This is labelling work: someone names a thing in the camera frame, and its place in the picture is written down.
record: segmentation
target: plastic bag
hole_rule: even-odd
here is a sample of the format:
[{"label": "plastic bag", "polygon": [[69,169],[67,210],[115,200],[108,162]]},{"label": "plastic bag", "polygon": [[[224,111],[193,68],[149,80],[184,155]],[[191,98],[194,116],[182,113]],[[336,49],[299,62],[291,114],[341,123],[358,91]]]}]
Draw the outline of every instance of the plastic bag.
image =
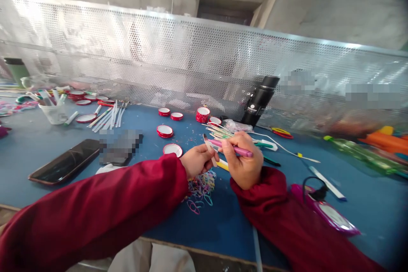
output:
[{"label": "plastic bag", "polygon": [[243,123],[239,123],[239,122],[235,122],[232,119],[225,119],[222,122],[223,126],[229,130],[231,133],[234,132],[239,132],[239,131],[244,131],[244,132],[252,132],[253,131],[253,127],[252,125],[245,125]]}]

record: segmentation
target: perforated metal panel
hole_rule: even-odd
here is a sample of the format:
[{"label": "perforated metal panel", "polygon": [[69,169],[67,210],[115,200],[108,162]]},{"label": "perforated metal panel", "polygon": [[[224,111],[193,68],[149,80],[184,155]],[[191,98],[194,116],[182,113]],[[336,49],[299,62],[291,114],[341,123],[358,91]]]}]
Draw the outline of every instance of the perforated metal panel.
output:
[{"label": "perforated metal panel", "polygon": [[[263,76],[279,76],[262,125],[356,134],[408,114],[362,109],[371,98],[348,101],[346,88],[392,84],[406,103],[406,53],[211,20],[72,0],[0,0],[0,48],[62,85],[173,110],[206,104],[234,119]],[[309,83],[294,78],[299,71]]]}]

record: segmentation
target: smartphone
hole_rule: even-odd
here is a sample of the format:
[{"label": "smartphone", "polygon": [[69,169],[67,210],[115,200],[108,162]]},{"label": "smartphone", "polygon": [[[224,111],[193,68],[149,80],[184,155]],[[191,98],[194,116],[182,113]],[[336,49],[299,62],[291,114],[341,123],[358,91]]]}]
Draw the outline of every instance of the smartphone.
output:
[{"label": "smartphone", "polygon": [[30,174],[28,179],[46,185],[63,183],[70,176],[84,170],[98,156],[99,146],[99,140],[85,139]]}]

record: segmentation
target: red sweatshirt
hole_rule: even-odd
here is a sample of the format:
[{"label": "red sweatshirt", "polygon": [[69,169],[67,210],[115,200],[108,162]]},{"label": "red sweatshirt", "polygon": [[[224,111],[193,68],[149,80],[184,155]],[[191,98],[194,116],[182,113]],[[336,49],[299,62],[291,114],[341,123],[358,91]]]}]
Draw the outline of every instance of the red sweatshirt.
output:
[{"label": "red sweatshirt", "polygon": [[[293,271],[382,271],[346,238],[286,192],[285,176],[231,186],[247,218],[289,259]],[[65,271],[114,256],[164,221],[187,194],[175,154],[101,173],[54,191],[19,211],[0,236],[0,272]]]}]

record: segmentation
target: thermos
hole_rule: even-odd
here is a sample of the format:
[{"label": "thermos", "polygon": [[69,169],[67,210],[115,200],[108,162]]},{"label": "thermos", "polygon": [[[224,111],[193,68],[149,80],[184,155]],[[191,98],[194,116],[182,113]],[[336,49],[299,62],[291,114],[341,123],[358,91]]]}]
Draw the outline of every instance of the thermos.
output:
[{"label": "thermos", "polygon": [[245,114],[241,120],[242,123],[252,125],[253,127],[256,125],[275,93],[275,87],[278,82],[279,78],[277,76],[265,76],[263,78],[261,85],[255,88],[246,105]]}]

